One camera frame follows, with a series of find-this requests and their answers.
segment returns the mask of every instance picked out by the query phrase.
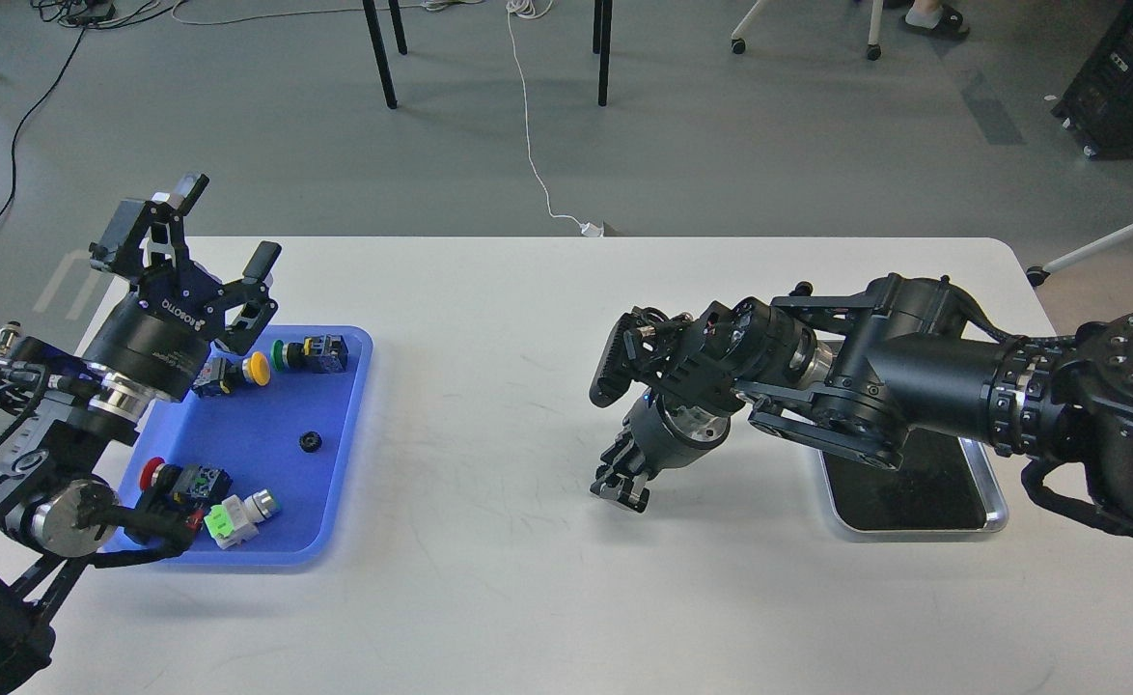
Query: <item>slipper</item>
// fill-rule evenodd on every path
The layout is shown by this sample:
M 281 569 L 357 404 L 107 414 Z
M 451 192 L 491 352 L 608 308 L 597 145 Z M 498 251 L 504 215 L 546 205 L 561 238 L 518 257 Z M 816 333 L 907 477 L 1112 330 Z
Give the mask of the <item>slipper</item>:
M 905 22 L 905 17 L 902 17 L 902 28 L 914 32 L 914 34 L 936 36 L 936 39 L 947 39 L 951 41 L 962 41 L 965 36 L 969 36 L 969 25 L 965 23 L 965 17 L 961 16 L 952 5 L 944 3 L 940 8 L 943 9 L 943 15 L 940 20 L 936 23 L 936 26 L 911 25 L 911 23 Z

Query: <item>black nut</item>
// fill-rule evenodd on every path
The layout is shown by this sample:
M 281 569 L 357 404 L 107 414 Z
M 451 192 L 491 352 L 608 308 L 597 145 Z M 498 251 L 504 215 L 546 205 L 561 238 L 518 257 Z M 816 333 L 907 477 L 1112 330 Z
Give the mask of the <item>black nut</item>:
M 315 452 L 322 448 L 322 435 L 318 432 L 309 431 L 301 435 L 301 450 L 306 454 Z

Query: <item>white switch component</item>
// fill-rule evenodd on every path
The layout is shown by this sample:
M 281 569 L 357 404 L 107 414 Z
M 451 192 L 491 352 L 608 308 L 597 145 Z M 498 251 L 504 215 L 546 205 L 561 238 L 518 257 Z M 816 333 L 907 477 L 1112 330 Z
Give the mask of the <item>white switch component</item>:
M 237 542 L 257 536 L 257 525 L 279 514 L 279 502 L 270 490 L 258 490 L 244 501 L 232 494 L 211 507 L 210 514 L 205 515 L 205 528 L 211 532 L 215 545 L 230 549 Z

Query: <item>foot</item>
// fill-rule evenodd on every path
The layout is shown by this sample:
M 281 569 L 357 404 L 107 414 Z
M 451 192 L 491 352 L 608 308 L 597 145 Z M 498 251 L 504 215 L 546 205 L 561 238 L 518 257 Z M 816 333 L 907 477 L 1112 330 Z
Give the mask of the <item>foot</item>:
M 969 36 L 969 25 L 965 17 L 952 5 L 942 5 L 935 12 L 919 12 L 910 9 L 902 19 L 902 26 L 936 39 L 960 41 Z

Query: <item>black chair leg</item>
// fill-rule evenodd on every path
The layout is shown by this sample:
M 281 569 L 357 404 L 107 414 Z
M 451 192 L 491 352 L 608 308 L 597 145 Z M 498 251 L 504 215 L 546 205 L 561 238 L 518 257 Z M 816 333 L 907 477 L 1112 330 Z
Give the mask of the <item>black chair leg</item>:
M 602 0 L 593 5 L 593 54 L 602 52 Z
M 374 0 L 361 0 L 365 8 L 365 23 L 368 24 L 368 40 L 374 44 L 374 59 L 377 61 L 377 76 L 382 79 L 382 93 L 386 96 L 386 108 L 394 109 L 399 102 L 394 100 L 394 84 L 391 83 L 391 67 L 386 63 L 386 45 L 382 44 L 382 27 L 377 26 L 377 8 Z
M 597 0 L 602 5 L 602 79 L 597 85 L 596 104 L 610 101 L 610 26 L 614 23 L 614 0 Z
M 403 16 L 400 15 L 400 0 L 387 0 L 391 9 L 391 25 L 394 26 L 394 46 L 400 56 L 408 54 L 408 42 L 403 39 Z

